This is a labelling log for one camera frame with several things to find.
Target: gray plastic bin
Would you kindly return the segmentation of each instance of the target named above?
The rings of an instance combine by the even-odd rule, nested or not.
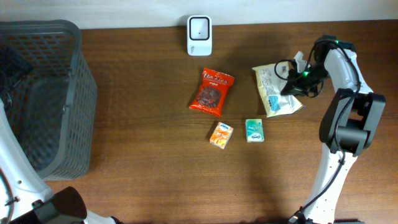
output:
[[[0,48],[34,69],[7,95],[7,118],[29,162],[44,180],[87,173],[96,83],[81,52],[79,28],[68,21],[0,22]]]

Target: orange and white package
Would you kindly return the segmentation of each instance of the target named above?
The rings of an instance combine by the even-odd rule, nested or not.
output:
[[[219,122],[210,137],[210,143],[224,149],[233,131],[232,127]]]

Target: wooden tabletop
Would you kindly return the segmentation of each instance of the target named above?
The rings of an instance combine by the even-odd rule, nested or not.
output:
[[[49,182],[69,185],[88,209],[125,223],[238,223],[288,218],[308,198],[321,158],[320,121],[331,81],[306,108],[266,118],[252,67],[306,57],[323,34],[353,42],[367,84],[386,97],[376,136],[348,174],[337,219],[398,220],[398,22],[216,26],[213,53],[186,53],[184,27],[83,30],[83,53],[98,85],[90,170]],[[203,68],[235,77],[221,118],[188,109]],[[262,118],[265,141],[246,142],[244,120]],[[209,143],[221,121],[226,147]]]

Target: white wall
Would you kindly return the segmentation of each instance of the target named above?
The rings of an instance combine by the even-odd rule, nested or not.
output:
[[[398,0],[0,0],[0,21],[66,19],[81,29],[398,19]]]

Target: red snack bag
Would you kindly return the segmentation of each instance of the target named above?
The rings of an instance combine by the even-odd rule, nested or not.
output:
[[[234,83],[234,77],[208,68],[203,70],[202,75],[199,93],[189,108],[220,117],[226,93]]]

